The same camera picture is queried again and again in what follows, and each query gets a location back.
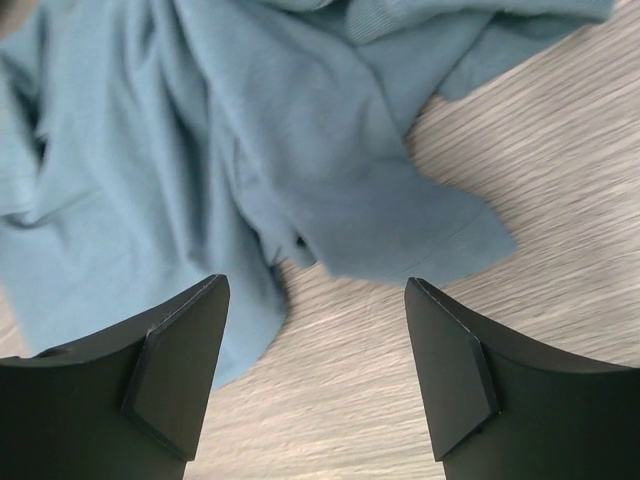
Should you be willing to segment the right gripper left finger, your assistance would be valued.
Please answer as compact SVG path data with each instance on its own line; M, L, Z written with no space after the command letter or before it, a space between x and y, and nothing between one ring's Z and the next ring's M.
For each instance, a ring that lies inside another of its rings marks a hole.
M31 358L1 362L5 479L180 479L195 458L230 290L211 276Z

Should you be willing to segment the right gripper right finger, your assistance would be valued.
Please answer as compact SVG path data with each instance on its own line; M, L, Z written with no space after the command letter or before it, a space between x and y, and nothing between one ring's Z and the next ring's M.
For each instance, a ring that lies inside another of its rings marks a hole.
M449 479L635 479L639 372L525 336L424 280L405 311L433 455Z

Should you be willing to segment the grey-blue t-shirt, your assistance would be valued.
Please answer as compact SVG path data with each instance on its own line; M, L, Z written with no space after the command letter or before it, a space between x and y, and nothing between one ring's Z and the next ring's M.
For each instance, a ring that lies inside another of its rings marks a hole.
M1 284L30 347L223 274L214 377L287 315L279 270L444 286L511 255L405 138L610 1L42 1L1 43Z

